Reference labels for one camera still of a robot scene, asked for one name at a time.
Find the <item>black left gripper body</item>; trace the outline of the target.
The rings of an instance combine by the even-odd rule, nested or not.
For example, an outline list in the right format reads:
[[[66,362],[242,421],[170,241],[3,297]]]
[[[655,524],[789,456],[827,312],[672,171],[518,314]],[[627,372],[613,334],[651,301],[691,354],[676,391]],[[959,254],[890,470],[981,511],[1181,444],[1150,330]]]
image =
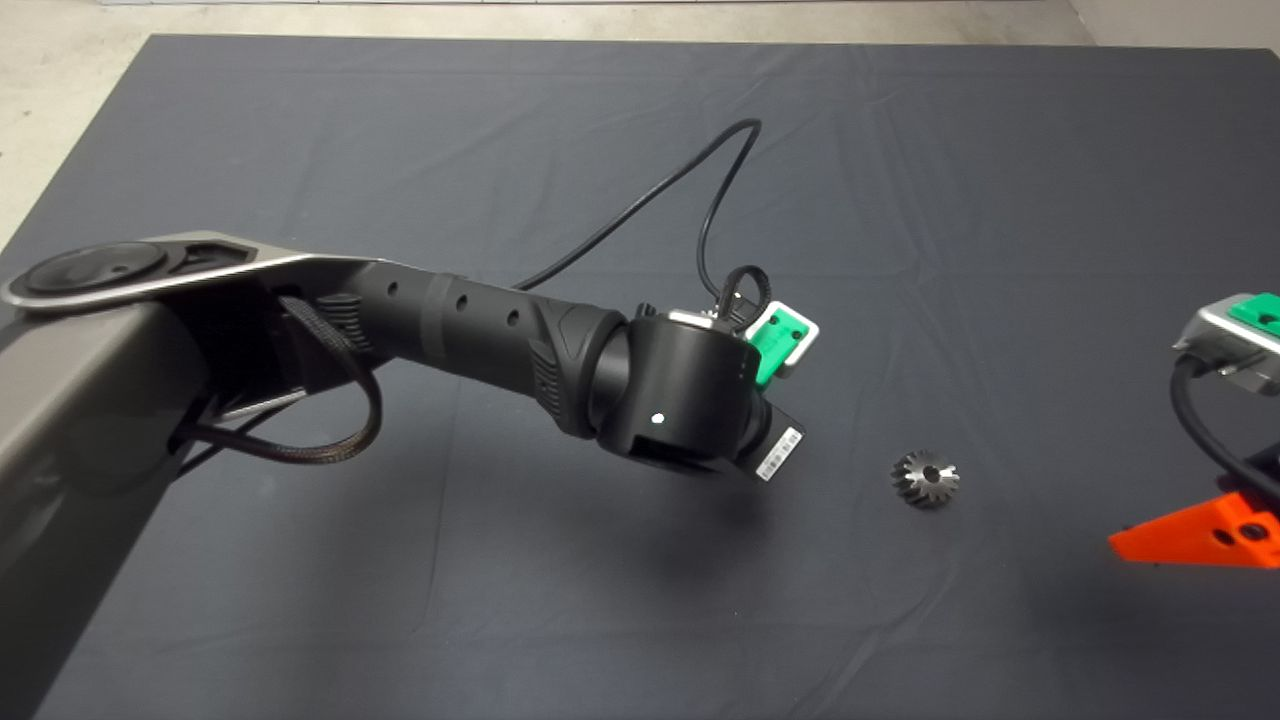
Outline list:
[[[728,445],[700,466],[749,483],[768,483],[805,438],[804,427],[767,398],[751,398],[742,418],[728,428]]]

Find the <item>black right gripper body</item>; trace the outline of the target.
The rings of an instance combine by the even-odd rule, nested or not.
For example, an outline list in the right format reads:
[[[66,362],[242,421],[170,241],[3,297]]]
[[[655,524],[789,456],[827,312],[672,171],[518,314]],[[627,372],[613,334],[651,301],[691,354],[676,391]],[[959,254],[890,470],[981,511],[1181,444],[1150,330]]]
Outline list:
[[[1240,480],[1240,491],[1260,501],[1279,500],[1279,446],[1270,445],[1242,460],[1265,482]]]

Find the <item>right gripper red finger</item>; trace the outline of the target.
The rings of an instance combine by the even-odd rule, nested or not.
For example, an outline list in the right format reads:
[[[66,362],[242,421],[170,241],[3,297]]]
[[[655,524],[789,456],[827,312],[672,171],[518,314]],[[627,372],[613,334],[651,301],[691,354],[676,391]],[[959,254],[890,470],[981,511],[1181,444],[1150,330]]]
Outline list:
[[[1252,495],[1221,495],[1114,533],[1108,544],[1129,562],[1279,568],[1277,514]]]

